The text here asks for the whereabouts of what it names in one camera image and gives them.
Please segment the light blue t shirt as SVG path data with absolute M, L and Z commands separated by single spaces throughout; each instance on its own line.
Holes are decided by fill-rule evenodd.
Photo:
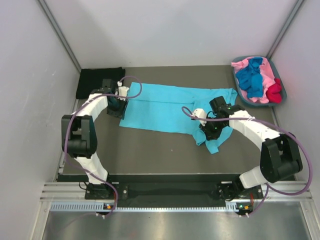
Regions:
M 232 134 L 232 128 L 225 127 L 217 140 L 207 140 L 199 128 L 199 121 L 191 120 L 183 113 L 182 107 L 191 111 L 200 108 L 208 113 L 212 110 L 210 101 L 217 97 L 224 97 L 228 104 L 234 105 L 238 93 L 233 88 L 206 89 L 133 82 L 128 96 L 130 100 L 124 119 L 120 121 L 121 127 L 188 134 L 198 146 L 205 144 L 211 154 L 217 153 L 220 145 Z

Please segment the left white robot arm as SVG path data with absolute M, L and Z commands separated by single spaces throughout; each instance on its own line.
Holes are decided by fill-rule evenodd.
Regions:
M 123 81 L 103 79 L 99 89 L 94 89 L 78 111 L 61 118 L 61 147 L 84 169 L 87 200 L 103 200 L 115 196 L 114 187 L 108 183 L 109 173 L 97 154 L 98 138 L 95 120 L 102 111 L 121 120 L 128 105 L 129 88 Z

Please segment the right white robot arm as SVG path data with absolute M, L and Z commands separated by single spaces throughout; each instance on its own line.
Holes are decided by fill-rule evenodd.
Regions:
M 209 104 L 212 117 L 202 108 L 192 113 L 199 118 L 199 128 L 207 140 L 217 140 L 222 131 L 230 127 L 260 150 L 259 166 L 240 174 L 227 186 L 233 197 L 245 198 L 254 187 L 282 181 L 303 169 L 298 144 L 290 136 L 255 121 L 242 106 L 226 103 L 222 96 L 214 98 Z

